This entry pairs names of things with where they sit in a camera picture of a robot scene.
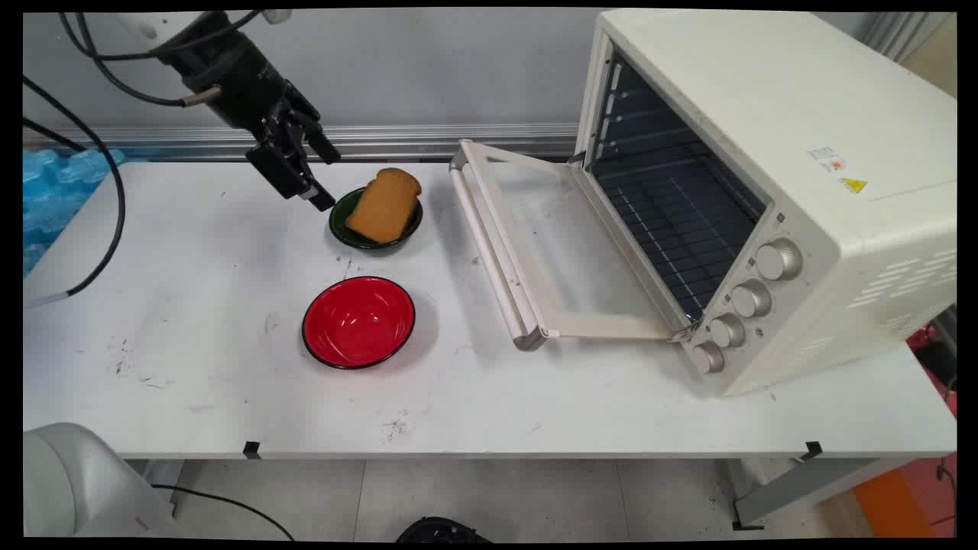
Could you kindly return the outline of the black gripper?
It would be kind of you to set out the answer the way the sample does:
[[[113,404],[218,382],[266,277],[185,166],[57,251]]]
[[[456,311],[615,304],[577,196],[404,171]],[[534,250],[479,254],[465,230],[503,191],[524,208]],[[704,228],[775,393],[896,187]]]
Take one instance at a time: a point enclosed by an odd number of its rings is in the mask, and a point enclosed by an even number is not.
[[[254,41],[233,28],[226,11],[205,11],[157,48],[157,58],[173,67],[192,92],[220,89],[207,105],[231,128],[247,130],[262,141],[245,157],[283,198],[301,198],[320,212],[336,204],[307,163],[306,145],[324,163],[342,159],[322,131],[319,112]],[[281,121],[301,128],[281,128],[267,137],[268,126]]]

